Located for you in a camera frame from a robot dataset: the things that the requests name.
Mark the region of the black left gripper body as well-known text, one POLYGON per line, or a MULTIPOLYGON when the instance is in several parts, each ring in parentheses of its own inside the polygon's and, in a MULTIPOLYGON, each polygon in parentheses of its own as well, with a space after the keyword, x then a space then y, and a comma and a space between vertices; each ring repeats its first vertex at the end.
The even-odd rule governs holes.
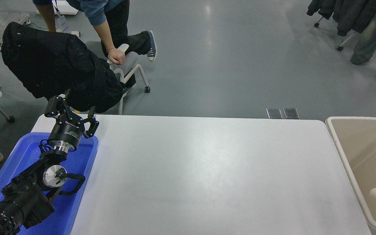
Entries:
POLYGON ((78 146, 84 126, 81 124, 80 116, 59 116, 56 119, 51 134, 48 138, 48 144, 55 146, 56 143, 63 141, 71 146, 78 146))

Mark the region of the person's hand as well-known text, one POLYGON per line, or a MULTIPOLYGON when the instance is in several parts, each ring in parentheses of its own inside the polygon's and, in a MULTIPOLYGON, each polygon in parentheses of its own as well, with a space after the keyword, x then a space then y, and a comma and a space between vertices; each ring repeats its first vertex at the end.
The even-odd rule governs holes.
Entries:
POLYGON ((122 65, 125 63, 125 52, 113 48, 108 50, 108 59, 110 62, 116 65, 122 65))

